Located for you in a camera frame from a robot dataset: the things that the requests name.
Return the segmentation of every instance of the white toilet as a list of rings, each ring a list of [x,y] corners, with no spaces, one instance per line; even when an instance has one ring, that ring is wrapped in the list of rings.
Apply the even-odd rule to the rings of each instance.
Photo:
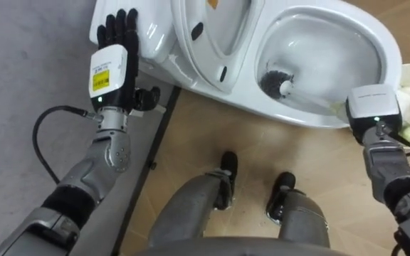
[[[273,99],[268,71],[297,89],[344,102],[349,89],[401,79],[394,37],[375,17],[339,0],[97,0],[90,39],[108,14],[139,11],[140,70],[184,89],[306,127],[341,128],[333,111],[303,98]]]

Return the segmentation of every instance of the robot forearm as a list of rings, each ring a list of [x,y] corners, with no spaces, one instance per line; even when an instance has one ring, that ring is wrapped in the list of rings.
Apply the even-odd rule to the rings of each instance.
[[[363,145],[373,196],[394,212],[397,203],[410,192],[410,165],[403,147],[388,135],[383,122],[365,132]]]
[[[98,132],[85,158],[0,245],[0,255],[67,255],[72,249],[80,229],[129,166],[127,113],[104,107],[98,116]]]

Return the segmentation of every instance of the toilet brush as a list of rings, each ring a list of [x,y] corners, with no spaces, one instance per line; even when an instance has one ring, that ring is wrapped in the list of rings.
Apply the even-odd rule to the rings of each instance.
[[[293,75],[289,75],[281,71],[269,71],[261,79],[261,89],[264,93],[275,100],[281,101],[291,95],[302,98],[313,103],[314,105],[328,109],[343,122],[348,122],[344,102],[331,103],[327,100],[311,95],[310,93],[299,90],[294,87],[293,78]]]

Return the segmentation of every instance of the warning sticker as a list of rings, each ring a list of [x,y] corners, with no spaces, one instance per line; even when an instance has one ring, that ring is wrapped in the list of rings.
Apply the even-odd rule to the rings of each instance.
[[[218,7],[219,0],[207,0],[207,1],[208,1],[208,4],[209,4],[213,9],[216,10],[216,7]]]
[[[108,87],[110,85],[109,76],[109,70],[104,70],[102,72],[95,74],[93,76],[93,92]]]

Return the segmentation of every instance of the robotic arm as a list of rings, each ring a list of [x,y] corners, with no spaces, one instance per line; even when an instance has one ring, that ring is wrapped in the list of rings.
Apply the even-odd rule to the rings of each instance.
[[[99,27],[99,51],[91,58],[89,84],[96,113],[70,107],[74,113],[98,122],[95,138],[84,159],[65,175],[41,207],[34,209],[3,241],[0,256],[67,255],[91,213],[118,176],[128,169],[128,115],[133,110],[154,109],[160,96],[157,87],[147,91],[135,86],[139,61],[136,20],[135,9],[127,15],[120,10],[116,18],[109,15],[106,26]]]
[[[395,92],[383,85],[355,88],[346,109],[354,136],[364,146],[374,199],[394,215],[397,249],[410,255],[410,165],[398,141],[402,120]]]

